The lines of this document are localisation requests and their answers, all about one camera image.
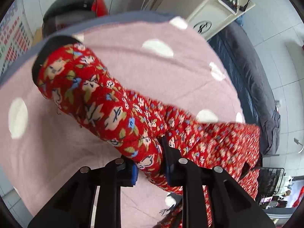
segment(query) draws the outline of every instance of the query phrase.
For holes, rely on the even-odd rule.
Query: red floral garment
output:
[[[190,113],[122,87],[96,55],[82,44],[52,52],[38,74],[38,87],[47,99],[83,127],[112,144],[160,188],[172,188],[160,173],[163,160],[159,136],[200,167],[222,166],[236,181],[244,163],[254,167],[259,157],[259,128],[242,123],[199,123]],[[257,194],[258,171],[239,184],[252,198]],[[209,224],[211,213],[204,189]],[[170,227],[176,213],[162,227]]]

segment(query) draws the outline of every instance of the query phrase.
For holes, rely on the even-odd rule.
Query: red object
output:
[[[39,70],[37,85],[64,113],[100,139],[131,158],[150,182],[178,194],[161,173],[163,151],[157,137],[200,167],[222,166],[255,198],[258,170],[239,180],[244,163],[254,167],[259,157],[259,128],[243,123],[199,123],[178,107],[128,90],[111,77],[101,60],[82,44],[53,51]],[[203,186],[209,225],[212,222],[207,189]],[[171,227],[179,206],[162,224]]]
[[[300,204],[300,201],[303,198],[303,194],[304,194],[304,186],[301,188],[300,194],[298,199],[294,202],[294,204],[292,205],[292,207],[297,207]]]
[[[109,14],[104,0],[94,0],[91,10],[96,12],[97,17],[101,17]]]

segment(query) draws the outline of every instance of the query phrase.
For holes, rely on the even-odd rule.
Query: pink fabric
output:
[[[142,48],[148,39],[166,42],[174,58],[160,57]],[[233,122],[242,112],[220,60],[192,29],[180,30],[169,23],[104,25],[87,30],[84,44],[103,59],[123,86],[143,95],[194,115],[209,109],[222,122]],[[81,129],[72,117],[57,115],[55,104],[45,100],[32,82],[34,60],[28,60],[0,89],[0,162],[33,215],[80,167],[102,167],[120,156],[111,145]],[[219,66],[226,76],[224,80],[214,80],[211,62]],[[17,97],[27,106],[28,126],[21,139],[12,139],[8,111]],[[136,187],[122,190],[122,227],[155,225],[162,219],[159,211],[166,208],[166,195],[140,174]]]

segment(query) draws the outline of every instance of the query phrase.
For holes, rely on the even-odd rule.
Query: white device frame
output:
[[[226,9],[228,9],[232,14],[237,15],[239,10],[239,0],[236,1],[237,4],[237,11],[233,11],[226,3],[224,3],[222,0],[218,0],[220,4],[222,4]]]

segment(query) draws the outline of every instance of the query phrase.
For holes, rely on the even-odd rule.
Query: circular black logo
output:
[[[193,28],[198,30],[197,32],[199,34],[203,34],[207,31],[209,31],[211,26],[212,26],[212,23],[210,21],[201,21],[201,22],[198,22]]]

